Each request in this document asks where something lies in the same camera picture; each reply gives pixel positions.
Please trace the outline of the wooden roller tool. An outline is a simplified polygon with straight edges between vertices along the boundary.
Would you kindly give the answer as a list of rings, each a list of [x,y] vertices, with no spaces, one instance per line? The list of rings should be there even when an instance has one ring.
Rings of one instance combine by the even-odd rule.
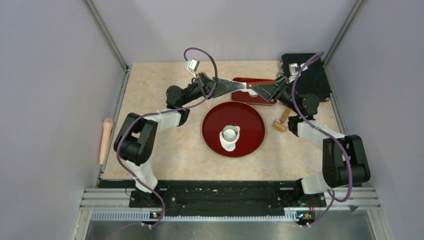
[[[291,109],[290,108],[286,108],[281,116],[280,119],[277,119],[273,122],[272,127],[280,132],[285,132],[288,129],[288,118],[290,116],[291,113]]]

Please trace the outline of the round red tray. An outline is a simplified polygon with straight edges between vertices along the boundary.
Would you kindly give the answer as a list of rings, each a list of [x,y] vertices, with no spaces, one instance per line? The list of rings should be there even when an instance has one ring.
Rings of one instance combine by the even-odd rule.
[[[213,107],[204,117],[202,137],[214,152],[232,158],[259,148],[265,138],[265,123],[252,106],[230,101]]]

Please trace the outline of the metal ring cutter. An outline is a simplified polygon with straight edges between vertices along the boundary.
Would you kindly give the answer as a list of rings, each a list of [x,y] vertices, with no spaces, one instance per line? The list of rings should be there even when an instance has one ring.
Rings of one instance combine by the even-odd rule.
[[[240,133],[240,127],[236,125],[226,125],[222,132],[222,138],[227,142],[234,142],[238,139]]]

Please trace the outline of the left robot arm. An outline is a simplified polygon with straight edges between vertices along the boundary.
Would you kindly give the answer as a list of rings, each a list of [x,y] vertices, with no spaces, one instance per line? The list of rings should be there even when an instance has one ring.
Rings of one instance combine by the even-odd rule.
[[[236,89],[234,85],[232,80],[209,78],[201,72],[186,88],[172,85],[166,90],[165,109],[144,115],[132,112],[126,116],[113,149],[119,164],[134,178],[135,188],[142,192],[141,200],[147,206],[156,206],[161,198],[155,190],[158,180],[149,162],[157,133],[183,125],[190,114],[190,102],[229,94]]]

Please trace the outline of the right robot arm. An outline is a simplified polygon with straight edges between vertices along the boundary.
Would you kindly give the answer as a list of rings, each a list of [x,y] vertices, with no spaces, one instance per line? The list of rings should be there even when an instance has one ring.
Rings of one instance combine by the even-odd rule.
[[[307,206],[314,194],[328,192],[335,202],[346,202],[354,185],[368,182],[371,172],[363,141],[358,135],[345,135],[320,124],[320,97],[313,91],[298,91],[298,77],[249,83],[247,88],[267,101],[279,101],[295,112],[288,119],[288,129],[309,141],[322,152],[322,167],[317,173],[297,180],[293,200]]]

